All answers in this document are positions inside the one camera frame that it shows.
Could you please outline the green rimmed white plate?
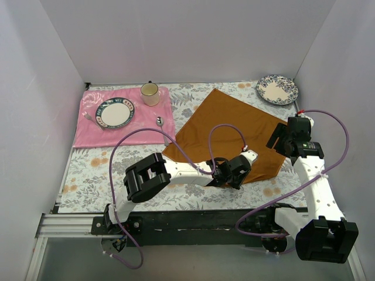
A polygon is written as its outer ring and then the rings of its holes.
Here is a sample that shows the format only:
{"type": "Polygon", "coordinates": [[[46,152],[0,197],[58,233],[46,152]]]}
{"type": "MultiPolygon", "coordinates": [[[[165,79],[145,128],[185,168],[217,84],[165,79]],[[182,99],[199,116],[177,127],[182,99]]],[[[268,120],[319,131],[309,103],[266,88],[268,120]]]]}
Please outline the green rimmed white plate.
{"type": "Polygon", "coordinates": [[[135,106],[127,98],[115,97],[102,102],[95,119],[104,129],[118,129],[128,125],[135,115],[135,106]]]}

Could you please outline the cream enamel mug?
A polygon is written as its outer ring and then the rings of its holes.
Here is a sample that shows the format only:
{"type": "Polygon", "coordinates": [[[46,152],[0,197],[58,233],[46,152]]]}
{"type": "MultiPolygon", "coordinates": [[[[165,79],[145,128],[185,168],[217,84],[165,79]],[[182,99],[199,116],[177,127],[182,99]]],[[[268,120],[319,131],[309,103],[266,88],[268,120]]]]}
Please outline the cream enamel mug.
{"type": "Polygon", "coordinates": [[[144,104],[146,104],[149,107],[157,105],[160,100],[159,87],[151,81],[144,84],[141,87],[141,98],[144,104]]]}

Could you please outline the metal fork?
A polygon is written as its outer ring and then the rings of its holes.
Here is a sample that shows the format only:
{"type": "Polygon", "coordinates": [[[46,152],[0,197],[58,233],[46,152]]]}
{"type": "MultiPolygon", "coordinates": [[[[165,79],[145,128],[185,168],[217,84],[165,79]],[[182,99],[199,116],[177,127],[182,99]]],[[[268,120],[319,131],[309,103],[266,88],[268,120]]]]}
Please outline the metal fork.
{"type": "Polygon", "coordinates": [[[93,118],[89,113],[87,113],[87,112],[83,112],[83,113],[82,113],[82,116],[85,117],[86,120],[89,120],[89,121],[92,122],[95,126],[97,126],[98,128],[100,128],[102,131],[104,131],[104,128],[103,128],[101,125],[99,125],[99,124],[97,123],[97,121],[95,121],[94,118],[93,118]]]}

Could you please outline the blue floral plate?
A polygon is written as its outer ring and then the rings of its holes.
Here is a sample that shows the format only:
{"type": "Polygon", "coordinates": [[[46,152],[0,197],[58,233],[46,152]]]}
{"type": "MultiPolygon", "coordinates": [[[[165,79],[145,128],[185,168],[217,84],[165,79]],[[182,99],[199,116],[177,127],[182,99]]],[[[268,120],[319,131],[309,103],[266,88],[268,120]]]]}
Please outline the blue floral plate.
{"type": "Polygon", "coordinates": [[[274,105],[289,105],[299,96],[298,87],[292,79],[276,74],[262,77],[255,89],[262,99],[274,105]]]}

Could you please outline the pink floral placemat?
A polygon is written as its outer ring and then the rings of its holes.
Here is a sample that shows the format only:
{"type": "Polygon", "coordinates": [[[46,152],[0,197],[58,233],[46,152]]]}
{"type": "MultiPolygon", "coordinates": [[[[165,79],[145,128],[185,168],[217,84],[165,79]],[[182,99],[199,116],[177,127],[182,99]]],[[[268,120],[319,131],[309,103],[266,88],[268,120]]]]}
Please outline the pink floral placemat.
{"type": "Polygon", "coordinates": [[[159,88],[160,100],[150,107],[141,97],[140,88],[112,91],[85,91],[80,101],[74,148],[115,146],[125,135],[141,128],[157,129],[156,118],[162,117],[162,129],[175,138],[175,121],[171,98],[166,87],[159,88]]]}

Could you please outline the aluminium frame rail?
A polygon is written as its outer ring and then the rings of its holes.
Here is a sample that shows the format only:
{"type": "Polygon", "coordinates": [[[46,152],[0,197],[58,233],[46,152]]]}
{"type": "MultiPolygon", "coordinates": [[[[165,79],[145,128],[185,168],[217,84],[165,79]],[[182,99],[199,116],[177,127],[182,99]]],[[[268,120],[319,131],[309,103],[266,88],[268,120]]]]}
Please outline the aluminium frame rail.
{"type": "Polygon", "coordinates": [[[25,280],[37,280],[49,238],[92,238],[98,214],[42,214],[25,280]]]}

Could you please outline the metal spoon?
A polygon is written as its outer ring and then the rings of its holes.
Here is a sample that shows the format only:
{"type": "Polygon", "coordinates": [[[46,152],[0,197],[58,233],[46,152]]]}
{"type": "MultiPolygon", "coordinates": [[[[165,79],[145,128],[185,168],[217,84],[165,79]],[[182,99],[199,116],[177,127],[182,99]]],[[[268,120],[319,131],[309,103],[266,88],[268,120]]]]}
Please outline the metal spoon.
{"type": "MultiPolygon", "coordinates": [[[[156,125],[159,127],[159,129],[164,132],[163,130],[163,125],[164,125],[164,120],[161,116],[156,117],[156,125]]],[[[164,145],[167,147],[169,145],[169,139],[163,135],[163,140],[164,140],[164,145]]]]}

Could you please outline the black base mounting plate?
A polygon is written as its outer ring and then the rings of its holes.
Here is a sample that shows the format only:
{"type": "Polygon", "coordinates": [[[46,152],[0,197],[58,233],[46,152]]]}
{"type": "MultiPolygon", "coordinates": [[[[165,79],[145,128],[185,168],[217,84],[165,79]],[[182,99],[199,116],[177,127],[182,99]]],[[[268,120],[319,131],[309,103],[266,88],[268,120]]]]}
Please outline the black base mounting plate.
{"type": "MultiPolygon", "coordinates": [[[[250,210],[133,211],[122,226],[140,246],[237,244],[261,247],[261,237],[244,235],[235,229],[236,222],[250,210]]],[[[259,211],[241,222],[240,230],[284,234],[271,217],[271,210],[259,211]]],[[[103,214],[93,218],[91,234],[109,238],[122,236],[124,232],[103,214]]]]}

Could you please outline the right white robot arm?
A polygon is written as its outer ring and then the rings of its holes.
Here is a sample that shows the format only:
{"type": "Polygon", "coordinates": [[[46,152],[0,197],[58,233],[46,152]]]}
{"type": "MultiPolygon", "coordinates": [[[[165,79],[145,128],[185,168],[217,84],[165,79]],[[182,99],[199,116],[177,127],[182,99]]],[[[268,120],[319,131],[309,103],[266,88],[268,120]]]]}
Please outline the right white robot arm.
{"type": "Polygon", "coordinates": [[[271,232],[284,229],[295,241],[303,261],[345,263],[358,237],[354,222],[348,222],[336,204],[329,180],[323,173],[324,154],[319,143],[311,140],[311,120],[293,116],[279,123],[267,142],[268,148],[291,160],[308,208],[304,218],[292,207],[277,207],[265,218],[271,232]]]}

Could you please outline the brown satin napkin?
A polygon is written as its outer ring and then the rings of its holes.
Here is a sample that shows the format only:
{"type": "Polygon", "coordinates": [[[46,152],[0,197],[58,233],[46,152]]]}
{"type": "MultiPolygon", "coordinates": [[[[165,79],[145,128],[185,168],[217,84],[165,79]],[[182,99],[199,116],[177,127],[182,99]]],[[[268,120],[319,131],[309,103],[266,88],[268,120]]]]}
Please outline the brown satin napkin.
{"type": "Polygon", "coordinates": [[[285,160],[266,147],[279,123],[281,119],[214,89],[176,134],[176,143],[166,147],[163,154],[176,162],[185,162],[184,153],[195,163],[211,156],[231,160],[247,144],[258,159],[245,183],[268,180],[277,176],[285,160]]]}

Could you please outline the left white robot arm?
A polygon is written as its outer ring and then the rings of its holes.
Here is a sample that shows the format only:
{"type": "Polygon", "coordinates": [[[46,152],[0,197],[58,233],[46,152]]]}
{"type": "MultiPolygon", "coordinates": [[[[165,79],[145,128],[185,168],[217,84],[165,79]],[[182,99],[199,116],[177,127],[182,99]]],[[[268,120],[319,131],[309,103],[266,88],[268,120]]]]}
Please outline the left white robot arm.
{"type": "Polygon", "coordinates": [[[247,150],[231,160],[216,157],[191,165],[153,153],[125,170],[124,186],[115,202],[105,207],[104,226],[109,233],[119,234],[135,206],[154,198],[169,184],[239,189],[257,158],[254,151],[247,150]]]}

